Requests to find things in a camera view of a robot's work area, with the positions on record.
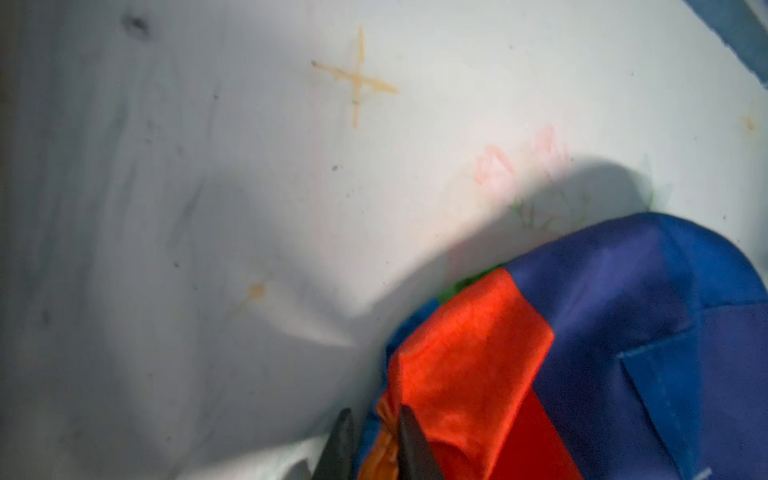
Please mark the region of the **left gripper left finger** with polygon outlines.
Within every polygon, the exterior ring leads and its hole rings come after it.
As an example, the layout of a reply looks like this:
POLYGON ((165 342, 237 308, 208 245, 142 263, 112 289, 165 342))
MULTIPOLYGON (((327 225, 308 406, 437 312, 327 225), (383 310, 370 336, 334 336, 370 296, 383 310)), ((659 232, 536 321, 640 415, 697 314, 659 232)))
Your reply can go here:
POLYGON ((349 480, 352 476, 355 451, 352 411, 345 408, 336 419, 311 479, 349 480))

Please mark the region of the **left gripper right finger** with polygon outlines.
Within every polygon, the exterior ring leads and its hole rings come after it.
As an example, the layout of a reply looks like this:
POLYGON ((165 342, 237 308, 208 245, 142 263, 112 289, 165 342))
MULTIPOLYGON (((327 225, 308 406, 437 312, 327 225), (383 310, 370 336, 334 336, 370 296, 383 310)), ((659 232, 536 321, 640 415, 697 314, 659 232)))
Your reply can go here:
POLYGON ((444 480, 414 411, 402 405, 398 418, 398 479, 444 480))

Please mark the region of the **colourful patterned shorts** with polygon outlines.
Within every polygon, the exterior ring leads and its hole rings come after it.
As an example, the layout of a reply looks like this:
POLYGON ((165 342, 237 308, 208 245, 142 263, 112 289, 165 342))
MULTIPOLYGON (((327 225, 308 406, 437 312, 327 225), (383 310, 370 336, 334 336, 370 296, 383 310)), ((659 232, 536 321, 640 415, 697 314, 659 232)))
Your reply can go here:
POLYGON ((606 221, 398 327, 355 478, 397 477, 405 406, 448 479, 763 479, 767 290, 695 223, 606 221))

